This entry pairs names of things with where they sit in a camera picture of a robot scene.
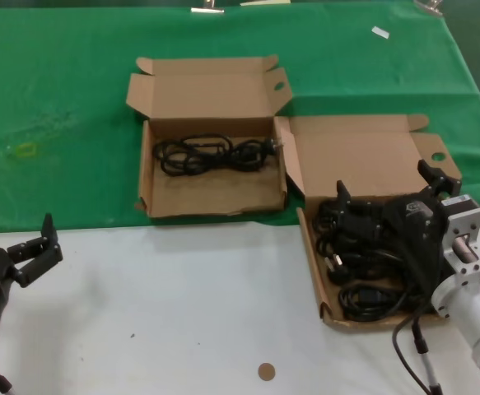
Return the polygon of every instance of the green tablecloth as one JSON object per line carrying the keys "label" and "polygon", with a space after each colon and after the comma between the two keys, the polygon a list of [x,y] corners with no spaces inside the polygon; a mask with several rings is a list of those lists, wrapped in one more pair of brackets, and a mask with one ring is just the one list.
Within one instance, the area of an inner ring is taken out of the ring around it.
{"label": "green tablecloth", "polygon": [[[133,208],[141,124],[124,103],[135,59],[271,53],[293,88],[291,115],[428,114],[428,131],[443,137],[464,191],[480,202],[478,89],[444,21],[411,3],[231,7],[222,15],[2,9],[0,231],[38,229],[47,211],[60,229],[149,225]],[[296,223],[295,193],[290,203],[241,219]]]}

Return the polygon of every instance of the open cardboard box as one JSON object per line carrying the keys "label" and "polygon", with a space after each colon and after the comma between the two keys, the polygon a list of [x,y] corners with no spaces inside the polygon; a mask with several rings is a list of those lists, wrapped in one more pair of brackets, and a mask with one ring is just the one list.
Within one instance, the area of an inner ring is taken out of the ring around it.
{"label": "open cardboard box", "polygon": [[291,100],[277,56],[155,60],[139,58],[127,104],[148,117],[142,130],[139,197],[149,217],[236,215],[285,207],[286,172],[281,150],[256,172],[211,170],[170,177],[152,156],[166,138],[220,133],[279,142],[274,114]]}
{"label": "open cardboard box", "polygon": [[327,324],[347,328],[396,325],[405,315],[374,323],[344,318],[338,304],[340,287],[329,281],[324,258],[316,252],[311,221],[320,202],[337,196],[338,180],[344,182],[352,198],[385,200],[419,192],[426,186],[417,172],[420,159],[460,179],[443,141],[437,135],[417,132],[428,124],[425,115],[277,118],[276,123],[287,173],[305,196],[305,209],[298,209],[298,216],[320,317]]}

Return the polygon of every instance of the white table surface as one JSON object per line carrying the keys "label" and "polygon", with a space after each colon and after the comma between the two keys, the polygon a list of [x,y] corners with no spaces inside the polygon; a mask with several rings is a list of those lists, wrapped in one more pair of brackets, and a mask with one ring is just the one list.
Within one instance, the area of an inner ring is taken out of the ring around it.
{"label": "white table surface", "polygon": [[[59,235],[64,261],[13,286],[2,317],[0,372],[18,395],[421,393],[391,332],[321,322],[297,226]],[[2,234],[0,247],[33,237]],[[445,395],[480,394],[452,324],[424,333]],[[399,343],[424,378],[409,330]],[[270,382],[258,377],[263,362],[276,368]]]}

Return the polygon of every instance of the cardboard box lid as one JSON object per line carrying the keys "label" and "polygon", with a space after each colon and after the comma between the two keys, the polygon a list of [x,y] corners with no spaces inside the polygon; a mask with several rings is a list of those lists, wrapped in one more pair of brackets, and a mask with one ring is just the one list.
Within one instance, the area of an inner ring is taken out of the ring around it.
{"label": "cardboard box lid", "polygon": [[[338,180],[354,197],[418,192],[426,186],[417,172],[420,159],[460,178],[440,137],[415,132],[428,125],[426,115],[277,117],[277,122],[287,173],[306,198],[336,196]],[[437,152],[445,158],[436,163]]]}
{"label": "cardboard box lid", "polygon": [[265,58],[138,58],[126,103],[150,119],[265,118],[292,93],[276,55]]}

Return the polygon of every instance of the metal clip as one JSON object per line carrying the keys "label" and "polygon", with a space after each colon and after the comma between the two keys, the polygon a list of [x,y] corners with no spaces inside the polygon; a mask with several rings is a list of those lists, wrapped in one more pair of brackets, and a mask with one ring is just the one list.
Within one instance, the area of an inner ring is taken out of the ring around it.
{"label": "metal clip", "polygon": [[191,12],[202,12],[207,14],[222,14],[225,10],[214,7],[215,0],[203,0],[203,8],[192,7]]}
{"label": "metal clip", "polygon": [[428,12],[429,14],[435,15],[435,16],[443,16],[442,12],[439,11],[438,6],[443,2],[443,0],[430,0],[428,3],[424,3],[421,0],[413,0],[419,8],[421,8],[423,11]]}

